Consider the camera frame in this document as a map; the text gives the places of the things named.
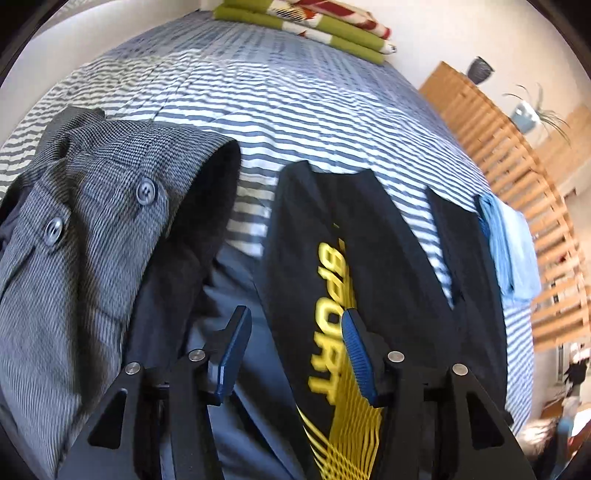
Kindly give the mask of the black yellow sport shorts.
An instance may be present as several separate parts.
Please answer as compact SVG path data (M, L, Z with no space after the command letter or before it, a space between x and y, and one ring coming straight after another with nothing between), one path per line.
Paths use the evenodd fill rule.
M494 262L477 215L427 195L444 287L429 257L373 172L284 167L274 195L256 289L297 405L319 479L367 479L382 411L363 398L342 314L413 363L465 364L499 408L506 405L507 334Z

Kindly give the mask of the folded light blue cloth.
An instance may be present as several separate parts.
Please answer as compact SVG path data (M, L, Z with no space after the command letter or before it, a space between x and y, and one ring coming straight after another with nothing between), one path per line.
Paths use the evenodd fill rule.
M492 193L478 195L475 205L504 303L530 304L541 293L542 284L525 216Z

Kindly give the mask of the grey checked button shirt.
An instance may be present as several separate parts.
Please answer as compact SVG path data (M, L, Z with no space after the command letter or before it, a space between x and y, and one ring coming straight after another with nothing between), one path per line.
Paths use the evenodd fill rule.
M168 363L235 202L238 143L69 106L1 202L1 424L56 477L127 361Z

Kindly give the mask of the potted plant in blue pot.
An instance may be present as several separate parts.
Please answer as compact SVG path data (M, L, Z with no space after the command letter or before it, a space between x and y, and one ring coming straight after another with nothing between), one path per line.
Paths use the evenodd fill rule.
M526 98L513 92L504 92L502 96L518 100L518 104L509 116L510 121L515 125L517 130L521 134L526 135L538 126L542 126L546 130L547 136L551 135L550 129L552 129L567 145L571 145L571 139L566 132L570 127L568 122L561 118L554 110L543 107L545 97L543 87L537 84L536 101L533 101L533 97L524 85L517 84L516 87L526 94Z

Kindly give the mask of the blue white striped bedspread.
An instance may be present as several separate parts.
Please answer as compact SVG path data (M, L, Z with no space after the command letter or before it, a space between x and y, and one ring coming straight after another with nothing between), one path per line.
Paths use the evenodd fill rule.
M263 252L280 169L307 161L329 173L374 172L452 287L427 199L434 191L476 212L490 186L441 117L393 67L320 43L195 12L140 34L77 68L24 116L1 148L8 188L65 107L110 119L192 125L238 140L242 169L228 242Z

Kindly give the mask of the dark round vase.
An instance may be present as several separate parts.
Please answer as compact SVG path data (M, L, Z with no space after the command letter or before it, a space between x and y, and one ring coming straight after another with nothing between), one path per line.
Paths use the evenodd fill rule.
M486 60L478 56L470 64L467 78L475 85L480 85L488 80L494 72L494 68Z

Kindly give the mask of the folded green red blanket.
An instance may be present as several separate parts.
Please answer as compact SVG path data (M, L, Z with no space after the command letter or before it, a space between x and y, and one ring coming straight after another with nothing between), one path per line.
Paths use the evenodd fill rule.
M378 65L397 52L390 28L372 13L339 1L223 1L213 16L287 32Z

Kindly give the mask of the wooden slatted bed frame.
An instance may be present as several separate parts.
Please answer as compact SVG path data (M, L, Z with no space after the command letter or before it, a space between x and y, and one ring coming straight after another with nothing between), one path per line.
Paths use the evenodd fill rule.
M542 293L532 302L534 348L590 337L584 254L563 197L517 127L468 77L442 61L420 88L492 191L522 212L533 235Z

